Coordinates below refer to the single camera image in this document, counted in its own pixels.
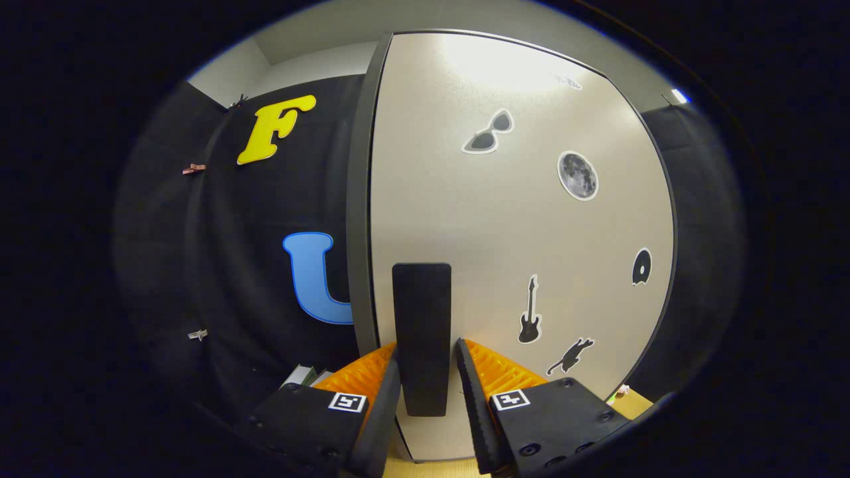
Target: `white ceiling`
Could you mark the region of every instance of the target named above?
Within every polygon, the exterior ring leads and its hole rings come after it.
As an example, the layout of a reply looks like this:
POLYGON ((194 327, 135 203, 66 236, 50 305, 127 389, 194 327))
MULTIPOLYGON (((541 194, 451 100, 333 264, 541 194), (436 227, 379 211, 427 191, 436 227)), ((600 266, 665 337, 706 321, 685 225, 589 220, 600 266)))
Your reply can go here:
POLYGON ((666 104, 670 83, 624 46, 578 20, 525 0, 331 0, 254 35, 274 65, 385 32, 422 28, 485 31, 541 45, 602 71, 640 111, 666 104))

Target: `yellow letter f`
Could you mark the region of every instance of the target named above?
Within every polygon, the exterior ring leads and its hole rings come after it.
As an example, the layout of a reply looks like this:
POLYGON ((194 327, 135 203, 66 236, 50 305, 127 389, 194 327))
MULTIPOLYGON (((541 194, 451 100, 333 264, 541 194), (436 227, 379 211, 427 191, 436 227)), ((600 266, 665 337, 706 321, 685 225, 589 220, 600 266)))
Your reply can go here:
POLYGON ((271 143, 272 134, 277 131, 277 137, 284 139, 292 131, 292 127, 295 126, 295 119, 298 117, 298 112, 292 109, 287 111, 283 117, 281 117, 281 113, 287 108, 310 111, 314 106, 316 106, 316 98, 312 94, 308 94, 301 98, 275 103, 257 110, 254 113, 254 116, 257 117, 257 123, 254 124, 251 137, 248 138, 248 146, 236 158, 236 164, 246 164, 272 157, 277 151, 277 145, 271 143))

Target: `black padded wall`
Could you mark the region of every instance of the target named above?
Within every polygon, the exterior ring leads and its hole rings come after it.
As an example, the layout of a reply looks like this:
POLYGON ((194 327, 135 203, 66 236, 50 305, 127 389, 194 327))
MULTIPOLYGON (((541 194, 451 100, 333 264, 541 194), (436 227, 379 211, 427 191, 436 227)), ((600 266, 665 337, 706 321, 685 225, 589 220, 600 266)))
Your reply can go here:
POLYGON ((219 410, 205 347, 187 337, 203 325, 184 275, 184 225, 194 178, 181 171, 203 162, 204 148, 224 117, 221 105, 180 83, 137 138, 113 222, 116 275, 139 344, 177 391, 219 410))
POLYGON ((647 111, 643 119, 664 158, 677 212, 666 315, 627 380, 656 401, 705 363, 734 313, 745 271, 745 216, 729 156, 704 116, 687 104, 647 111))
POLYGON ((139 138, 122 179, 115 261, 127 312, 154 366, 232 422, 298 365, 335 371, 359 354, 351 325, 300 306, 283 239, 322 232, 327 289, 349 301, 345 197, 362 76, 282 88, 227 111, 180 85, 139 138), (236 164, 267 105, 312 94, 272 157, 236 164), (182 175, 189 164, 202 173, 182 175), (188 333, 206 330, 199 341, 188 333))

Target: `ridged orange surface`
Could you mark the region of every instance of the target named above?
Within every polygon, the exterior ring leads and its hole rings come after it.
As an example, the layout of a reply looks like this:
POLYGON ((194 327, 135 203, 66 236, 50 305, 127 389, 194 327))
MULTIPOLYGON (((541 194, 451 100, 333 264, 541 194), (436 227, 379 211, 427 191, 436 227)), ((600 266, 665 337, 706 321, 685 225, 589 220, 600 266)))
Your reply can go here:
POLYGON ((363 424, 366 424, 372 404, 375 403, 377 391, 381 387, 383 375, 387 372, 387 363, 393 354, 393 349, 395 349, 395 342, 373 350, 340 368, 339 371, 322 380, 315 388, 369 397, 369 409, 363 417, 363 424))
POLYGON ((543 385, 547 381, 531 370, 510 361, 493 350, 465 339, 469 355, 473 358, 475 371, 478 372, 484 398, 490 401, 490 396, 511 390, 525 389, 535 385, 543 385))

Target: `white door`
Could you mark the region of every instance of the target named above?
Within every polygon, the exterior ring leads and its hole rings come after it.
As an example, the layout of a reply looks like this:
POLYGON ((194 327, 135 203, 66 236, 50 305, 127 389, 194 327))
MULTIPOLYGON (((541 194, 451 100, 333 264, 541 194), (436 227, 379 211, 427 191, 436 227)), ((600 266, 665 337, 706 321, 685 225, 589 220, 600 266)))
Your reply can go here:
MULTIPOLYGON (((393 265, 446 262, 452 344, 606 399, 665 303, 670 191, 638 114, 602 75, 494 38, 396 35, 373 132, 371 254, 382 344, 395 340, 393 265)), ((414 459, 474 455, 461 392, 452 356, 444 417, 407 416, 402 394, 414 459)))

